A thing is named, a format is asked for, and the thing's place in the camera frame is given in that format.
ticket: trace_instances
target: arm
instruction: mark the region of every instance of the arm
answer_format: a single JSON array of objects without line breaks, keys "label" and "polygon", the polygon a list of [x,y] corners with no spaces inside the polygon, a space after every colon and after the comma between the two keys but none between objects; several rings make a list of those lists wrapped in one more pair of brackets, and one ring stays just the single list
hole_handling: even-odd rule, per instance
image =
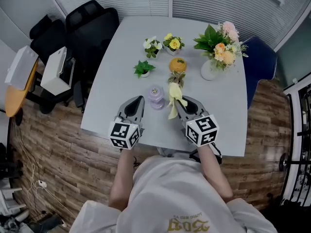
[{"label": "arm", "polygon": [[118,162],[118,169],[113,182],[109,207],[123,211],[128,204],[133,188],[134,155],[132,150],[123,150]]},{"label": "arm", "polygon": [[221,171],[213,150],[208,145],[205,145],[199,147],[198,152],[206,180],[214,187],[225,203],[233,200],[231,186]]}]

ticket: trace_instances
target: flower bouquet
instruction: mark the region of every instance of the flower bouquet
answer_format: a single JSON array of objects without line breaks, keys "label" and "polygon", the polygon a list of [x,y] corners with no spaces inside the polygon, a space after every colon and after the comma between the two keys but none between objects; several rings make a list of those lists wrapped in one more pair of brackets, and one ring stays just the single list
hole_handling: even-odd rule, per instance
[{"label": "flower bouquet", "polygon": [[175,37],[171,33],[168,33],[164,37],[165,41],[163,41],[163,45],[166,46],[167,53],[172,56],[177,54],[180,49],[185,46],[185,44],[181,42],[182,39],[182,37]]},{"label": "flower bouquet", "polygon": [[242,53],[247,46],[238,42],[238,33],[233,23],[226,21],[218,24],[217,31],[208,25],[205,33],[200,34],[200,38],[194,39],[197,42],[194,48],[205,50],[203,55],[209,57],[201,69],[203,78],[212,80],[217,76],[217,70],[228,68],[235,62],[237,56],[248,57]]},{"label": "flower bouquet", "polygon": [[159,51],[162,49],[162,44],[156,40],[156,36],[146,39],[143,43],[147,58],[156,58]]}]

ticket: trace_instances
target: black office chair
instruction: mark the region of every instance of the black office chair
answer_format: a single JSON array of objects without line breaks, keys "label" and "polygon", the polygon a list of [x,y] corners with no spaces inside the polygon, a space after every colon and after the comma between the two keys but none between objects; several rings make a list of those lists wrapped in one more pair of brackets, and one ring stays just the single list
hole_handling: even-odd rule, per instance
[{"label": "black office chair", "polygon": [[119,26],[118,12],[91,0],[66,17],[66,45],[85,68],[85,78],[94,80],[98,67]]},{"label": "black office chair", "polygon": [[[42,60],[43,64],[46,65],[49,56],[55,53],[57,50],[65,46],[66,31],[65,26],[61,20],[56,20],[54,22],[48,16],[43,17],[31,30],[30,38],[33,40],[30,44],[30,47],[39,55],[39,58]],[[57,103],[64,102],[65,106],[68,105],[71,98],[74,96],[74,86],[76,83],[80,84],[80,75],[81,65],[79,62],[76,63],[72,88],[68,91],[65,91],[57,96],[54,96],[49,91],[43,89],[40,96],[47,99],[51,103],[46,106],[40,106],[40,111],[44,114],[50,113],[54,106]],[[40,74],[36,74],[39,79],[42,79]],[[78,104],[82,107],[82,112],[84,111],[84,99],[82,98],[82,92],[75,94],[73,97],[79,100]]]}]

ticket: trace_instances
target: table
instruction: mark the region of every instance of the table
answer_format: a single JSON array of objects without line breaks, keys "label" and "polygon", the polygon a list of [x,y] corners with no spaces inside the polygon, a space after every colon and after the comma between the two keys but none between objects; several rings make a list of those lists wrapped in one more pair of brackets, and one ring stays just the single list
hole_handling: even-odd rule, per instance
[{"label": "table", "polygon": [[[103,57],[96,74],[81,128],[90,133],[108,138],[109,123],[128,99],[143,95],[145,111],[142,119],[143,132],[140,143],[175,150],[192,151],[183,136],[181,121],[177,117],[168,120],[171,107],[161,111],[151,108],[147,100],[148,88],[158,84],[166,93],[168,103],[169,63],[173,56],[161,50],[156,59],[148,59],[143,49],[146,38],[154,35],[163,42],[167,33],[183,37],[185,47],[175,56],[184,58],[187,71],[183,95],[200,101],[214,114],[219,126],[216,145],[223,155],[244,156],[247,129],[247,95],[242,57],[237,58],[235,66],[222,73],[214,81],[206,81],[200,70],[206,57],[202,50],[195,50],[194,38],[204,33],[207,23],[169,17],[126,17],[117,29]],[[147,78],[137,78],[133,67],[138,60],[148,62],[156,69]]]},{"label": "table", "polygon": [[37,67],[38,67],[38,60],[34,64],[34,67],[29,75],[24,90],[18,90],[11,85],[9,85],[6,89],[5,113],[8,117],[16,117],[17,125],[20,125],[22,121],[23,110],[21,107],[23,105],[25,98],[39,104],[40,107],[47,108],[48,110],[52,110],[55,106],[54,104],[50,103],[50,101],[48,101],[47,99],[39,97],[30,92],[32,85],[34,84],[34,82],[36,82],[36,78],[42,79],[42,75],[36,72]]}]

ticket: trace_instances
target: wooden floor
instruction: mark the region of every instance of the wooden floor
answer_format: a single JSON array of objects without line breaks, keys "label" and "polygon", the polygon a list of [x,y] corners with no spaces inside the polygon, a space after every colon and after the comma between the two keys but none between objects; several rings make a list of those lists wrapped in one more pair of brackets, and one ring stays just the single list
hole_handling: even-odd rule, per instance
[{"label": "wooden floor", "polygon": [[[46,210],[58,213],[69,226],[74,221],[72,214],[46,191],[38,189],[35,200],[34,189],[27,194],[32,168],[16,133],[35,157],[40,178],[48,184],[47,190],[74,215],[87,200],[107,204],[119,157],[108,141],[80,129],[82,114],[73,103],[69,107],[57,105],[50,115],[41,114],[30,101],[26,101],[23,109],[23,122],[16,131],[13,120],[10,137],[11,144],[17,149],[15,160],[21,159],[24,163],[24,176],[14,182],[14,186],[23,189],[16,195],[17,200],[26,203],[33,216]],[[222,164],[236,197],[262,209],[267,206],[267,193],[275,196],[281,193],[285,174],[278,171],[278,161],[282,153],[289,152],[290,140],[289,101],[277,81],[261,81],[248,110],[245,156],[225,157]],[[135,149],[140,162],[155,154],[157,151],[151,147]],[[28,155],[34,164],[34,180],[37,181],[37,165]],[[68,230],[69,227],[57,227],[55,232]]]}]

